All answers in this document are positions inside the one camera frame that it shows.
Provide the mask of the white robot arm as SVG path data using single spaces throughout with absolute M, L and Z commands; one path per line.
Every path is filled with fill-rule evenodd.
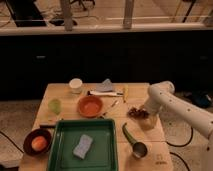
M 161 107 L 166 107 L 205 137 L 208 144 L 202 160 L 202 171 L 213 171 L 213 114 L 176 97 L 174 92 L 174 84 L 170 81 L 151 84 L 143 108 L 149 114 L 156 115 Z

